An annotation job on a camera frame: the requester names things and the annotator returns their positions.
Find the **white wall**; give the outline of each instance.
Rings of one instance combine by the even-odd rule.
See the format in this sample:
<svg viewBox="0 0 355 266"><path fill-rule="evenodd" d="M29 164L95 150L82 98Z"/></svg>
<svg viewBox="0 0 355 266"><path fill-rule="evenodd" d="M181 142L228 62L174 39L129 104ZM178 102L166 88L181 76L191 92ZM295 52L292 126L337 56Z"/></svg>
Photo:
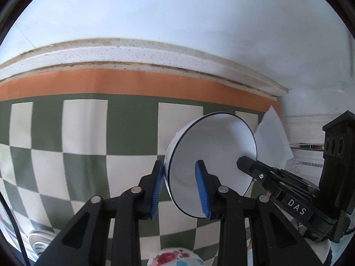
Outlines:
<svg viewBox="0 0 355 266"><path fill-rule="evenodd" d="M1 45L0 64L54 43L111 37L200 50L289 89L355 85L347 29L324 0L34 0Z"/></svg>
<svg viewBox="0 0 355 266"><path fill-rule="evenodd" d="M279 97L281 121L291 144L323 144L322 127L349 110L355 113L355 87L292 92Z"/></svg>
<svg viewBox="0 0 355 266"><path fill-rule="evenodd" d="M285 170L318 186L324 164L323 152L291 149L293 158L286 162Z"/></svg>

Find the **green tile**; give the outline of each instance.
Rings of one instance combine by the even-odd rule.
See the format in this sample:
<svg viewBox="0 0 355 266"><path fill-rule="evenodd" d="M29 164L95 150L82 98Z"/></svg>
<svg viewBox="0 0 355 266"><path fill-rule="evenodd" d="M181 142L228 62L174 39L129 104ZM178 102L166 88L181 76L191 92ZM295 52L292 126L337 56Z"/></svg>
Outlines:
<svg viewBox="0 0 355 266"><path fill-rule="evenodd" d="M54 228L63 229L74 216L70 201L40 195L49 221Z"/></svg>
<svg viewBox="0 0 355 266"><path fill-rule="evenodd" d="M217 243L211 246L196 249L193 252L200 256L203 261L206 261L216 256L218 248L219 244Z"/></svg>
<svg viewBox="0 0 355 266"><path fill-rule="evenodd" d="M212 266L217 266L217 263L218 263L218 256L216 256L216 257L214 258L214 261L213 261L213 263L212 263Z"/></svg>
<svg viewBox="0 0 355 266"><path fill-rule="evenodd" d="M10 149L17 186L38 192L32 167L31 150L17 147L10 147Z"/></svg>
<svg viewBox="0 0 355 266"><path fill-rule="evenodd" d="M139 220L139 236L159 236L159 213L154 220Z"/></svg>
<svg viewBox="0 0 355 266"><path fill-rule="evenodd" d="M175 234L160 236L161 249L169 247L182 247L193 250L195 244L196 229L179 232Z"/></svg>
<svg viewBox="0 0 355 266"><path fill-rule="evenodd" d="M10 204L13 210L16 212L27 216L26 209L24 208L24 204L22 202L20 193L17 189L17 186L12 185L11 183L4 180L4 185L6 189L6 193L8 194L8 199L10 200Z"/></svg>
<svg viewBox="0 0 355 266"><path fill-rule="evenodd" d="M265 113L264 112L261 112L261 114L259 114L259 121L258 121L258 124L260 124L261 120L263 119Z"/></svg>
<svg viewBox="0 0 355 266"><path fill-rule="evenodd" d="M201 226L204 226L204 225L215 223L217 221L220 221L220 220L208 220L208 219L205 219L205 218L198 218L197 227L201 227Z"/></svg>
<svg viewBox="0 0 355 266"><path fill-rule="evenodd" d="M0 102L0 144L9 145L11 102Z"/></svg>
<svg viewBox="0 0 355 266"><path fill-rule="evenodd" d="M250 227L247 227L245 229L245 236L246 236L246 241L248 241L250 238L251 238L251 235L250 235Z"/></svg>
<svg viewBox="0 0 355 266"><path fill-rule="evenodd" d="M253 184L253 189L251 189L251 198L256 198L259 195L266 195L266 190L264 187L261 185L261 183L258 180L254 181Z"/></svg>
<svg viewBox="0 0 355 266"><path fill-rule="evenodd" d="M203 114L210 114L213 112L229 112L232 114L235 114L236 107L234 106L229 106L229 105L222 105L222 104L215 104L215 103L206 103L206 105L203 106Z"/></svg>
<svg viewBox="0 0 355 266"><path fill-rule="evenodd" d="M62 151L63 100L46 96L33 102L32 148L47 151Z"/></svg>
<svg viewBox="0 0 355 266"><path fill-rule="evenodd" d="M165 155L158 155L157 160L162 161L164 163Z"/></svg>
<svg viewBox="0 0 355 266"><path fill-rule="evenodd" d="M160 202L162 201L171 201L171 198L170 198L170 195L169 195L169 192L166 188L166 183L165 181L163 182L163 186L162 186L162 192L160 194L160 199L159 199Z"/></svg>
<svg viewBox="0 0 355 266"><path fill-rule="evenodd" d="M110 197L106 156L63 154L71 200L86 202L94 195Z"/></svg>
<svg viewBox="0 0 355 266"><path fill-rule="evenodd" d="M156 155L158 101L155 97L115 95L108 101L107 154Z"/></svg>
<svg viewBox="0 0 355 266"><path fill-rule="evenodd" d="M52 227L48 227L46 225L42 225L36 221L31 220L32 226L35 230L46 230L46 231L50 231L50 232L54 232Z"/></svg>

